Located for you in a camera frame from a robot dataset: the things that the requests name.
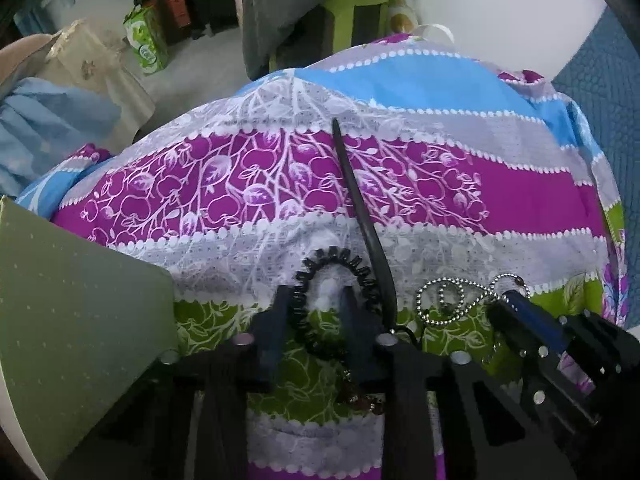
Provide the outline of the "beige embroidered cloth cover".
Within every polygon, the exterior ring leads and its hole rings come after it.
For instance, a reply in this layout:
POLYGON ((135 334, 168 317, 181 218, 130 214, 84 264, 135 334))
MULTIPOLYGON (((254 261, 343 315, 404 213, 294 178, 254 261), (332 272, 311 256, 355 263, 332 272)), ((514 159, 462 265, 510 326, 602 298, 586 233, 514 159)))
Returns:
POLYGON ((104 44, 84 18, 60 31, 37 76, 58 86, 92 91, 120 108, 119 122, 102 143, 112 154, 133 144, 155 112, 154 102, 122 62, 119 50, 104 44))

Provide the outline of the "colourful striped floral cloth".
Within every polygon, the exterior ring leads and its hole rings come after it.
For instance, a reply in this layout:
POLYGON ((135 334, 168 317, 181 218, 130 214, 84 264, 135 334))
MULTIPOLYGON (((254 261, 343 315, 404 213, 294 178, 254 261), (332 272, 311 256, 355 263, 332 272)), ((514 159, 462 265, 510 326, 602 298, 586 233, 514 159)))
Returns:
POLYGON ((622 201, 586 115, 530 70, 398 34, 279 70, 122 154, 85 145, 17 203, 167 271, 180 354, 145 385, 116 476, 609 479, 622 430, 547 430, 488 318, 628 314, 622 201), (252 318, 293 289, 276 383, 252 318), (395 336, 383 390, 346 366, 340 296, 395 336))

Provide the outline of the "blue quilted cushion right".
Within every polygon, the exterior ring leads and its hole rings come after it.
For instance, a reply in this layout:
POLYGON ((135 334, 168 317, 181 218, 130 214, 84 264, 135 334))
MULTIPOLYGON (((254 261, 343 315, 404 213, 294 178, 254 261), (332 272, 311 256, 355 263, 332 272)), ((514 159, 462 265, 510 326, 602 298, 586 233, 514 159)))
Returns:
POLYGON ((639 55, 611 9, 553 79, 588 118, 622 196, 630 291, 639 292, 639 55))

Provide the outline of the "red suitcase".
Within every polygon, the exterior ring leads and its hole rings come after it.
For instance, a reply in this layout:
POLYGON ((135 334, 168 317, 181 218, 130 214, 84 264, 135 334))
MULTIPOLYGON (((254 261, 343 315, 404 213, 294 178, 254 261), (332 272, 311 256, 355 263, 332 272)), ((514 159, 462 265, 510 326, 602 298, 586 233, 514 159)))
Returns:
POLYGON ((156 11, 166 44, 172 46, 191 33, 191 19, 184 0, 150 0, 156 11))

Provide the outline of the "green plastic stool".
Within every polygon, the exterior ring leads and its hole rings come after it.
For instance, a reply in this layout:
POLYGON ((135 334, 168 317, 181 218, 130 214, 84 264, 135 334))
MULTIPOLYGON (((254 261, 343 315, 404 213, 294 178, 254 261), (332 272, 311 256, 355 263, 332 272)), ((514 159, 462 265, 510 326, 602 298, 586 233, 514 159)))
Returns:
POLYGON ((268 72, 304 67, 386 35, 390 0, 326 0, 303 15, 269 58, 268 72))

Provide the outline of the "light blue bedsheet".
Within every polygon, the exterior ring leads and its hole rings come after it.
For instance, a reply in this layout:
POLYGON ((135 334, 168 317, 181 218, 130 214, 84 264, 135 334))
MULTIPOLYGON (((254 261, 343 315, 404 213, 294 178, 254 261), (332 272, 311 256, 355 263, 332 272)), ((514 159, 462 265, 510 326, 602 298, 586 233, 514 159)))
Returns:
POLYGON ((1 98, 1 193, 15 197, 87 143, 106 139, 120 107, 105 96, 27 77, 1 98))

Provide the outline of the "green cardboard jewelry box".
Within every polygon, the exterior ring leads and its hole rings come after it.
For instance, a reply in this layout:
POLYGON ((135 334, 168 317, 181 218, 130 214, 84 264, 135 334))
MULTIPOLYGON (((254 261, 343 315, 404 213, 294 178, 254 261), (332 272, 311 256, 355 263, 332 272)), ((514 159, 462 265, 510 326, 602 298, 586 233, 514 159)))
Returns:
POLYGON ((177 341, 167 271, 2 200, 1 428, 37 478, 177 341))

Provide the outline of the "pink pillow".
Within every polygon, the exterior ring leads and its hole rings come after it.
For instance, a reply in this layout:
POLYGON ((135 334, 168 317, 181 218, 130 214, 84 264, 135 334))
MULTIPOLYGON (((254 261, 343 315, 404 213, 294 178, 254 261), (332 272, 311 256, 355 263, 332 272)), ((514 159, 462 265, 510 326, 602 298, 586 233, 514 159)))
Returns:
POLYGON ((1 82, 23 77, 25 72, 38 70, 47 57, 55 38, 49 34, 23 37, 1 49, 1 82))

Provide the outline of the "green shopping bag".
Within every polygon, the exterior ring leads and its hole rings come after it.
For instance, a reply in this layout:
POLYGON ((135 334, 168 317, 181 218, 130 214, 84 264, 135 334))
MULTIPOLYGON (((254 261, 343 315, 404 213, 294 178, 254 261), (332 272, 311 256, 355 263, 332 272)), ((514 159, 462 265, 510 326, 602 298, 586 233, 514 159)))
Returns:
POLYGON ((122 23, 142 74, 153 75, 168 64, 168 51, 160 21, 152 6, 135 6, 122 23))

